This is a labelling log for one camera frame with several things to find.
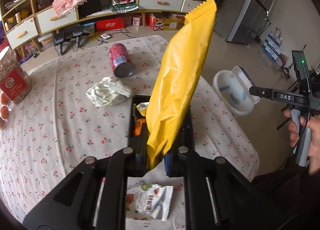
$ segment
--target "white plastic bag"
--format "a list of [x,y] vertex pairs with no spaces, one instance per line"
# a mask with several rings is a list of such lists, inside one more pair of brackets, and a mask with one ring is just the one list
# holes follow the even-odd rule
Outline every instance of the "white plastic bag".
[[131,89],[115,77],[104,77],[86,91],[89,100],[96,106],[115,105],[131,96]]

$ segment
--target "white wall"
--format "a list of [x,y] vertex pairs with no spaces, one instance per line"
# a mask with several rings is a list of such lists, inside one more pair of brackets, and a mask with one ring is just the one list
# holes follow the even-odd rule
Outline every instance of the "white wall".
[[282,53],[290,57],[288,64],[292,63],[291,51],[302,50],[307,44],[304,53],[308,66],[316,65],[320,56],[320,15],[311,0],[277,0],[269,19],[272,23],[261,39],[278,27],[283,38]]

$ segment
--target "hand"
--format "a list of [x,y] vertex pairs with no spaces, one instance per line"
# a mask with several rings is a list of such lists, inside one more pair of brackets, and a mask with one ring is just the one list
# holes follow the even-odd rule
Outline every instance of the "hand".
[[[290,110],[285,110],[284,115],[291,117]],[[300,117],[300,124],[304,125],[305,123],[306,119],[303,116]],[[320,171],[320,120],[312,116],[308,121],[307,127],[311,129],[311,144],[308,156],[310,157],[309,174],[312,175]],[[294,147],[299,139],[299,135],[295,132],[297,125],[290,120],[288,128],[290,131],[290,145]]]

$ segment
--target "jar label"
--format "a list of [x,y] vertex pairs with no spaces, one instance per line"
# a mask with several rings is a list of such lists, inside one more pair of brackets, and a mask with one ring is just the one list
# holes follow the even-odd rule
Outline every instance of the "jar label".
[[16,68],[13,68],[7,77],[5,77],[5,79],[0,83],[0,88],[12,101],[19,96],[21,91],[23,91],[27,86],[27,82]]

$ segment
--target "drawer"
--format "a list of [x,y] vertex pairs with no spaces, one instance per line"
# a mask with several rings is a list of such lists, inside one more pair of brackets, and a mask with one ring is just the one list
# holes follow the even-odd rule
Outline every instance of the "drawer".
[[7,34],[9,44],[12,49],[15,49],[20,44],[29,41],[31,38],[38,35],[34,17],[24,21],[19,26],[15,27]]
[[181,11],[183,0],[139,0],[139,9]]
[[195,7],[201,4],[201,1],[193,1],[193,0],[184,0],[182,4],[181,12],[188,13]]
[[68,25],[68,23],[77,21],[76,11],[69,12],[59,19],[50,20],[54,17],[57,18],[57,15],[54,12],[53,8],[50,8],[44,12],[41,12],[40,14],[37,14],[41,33],[46,33],[48,31],[55,30],[61,26]]

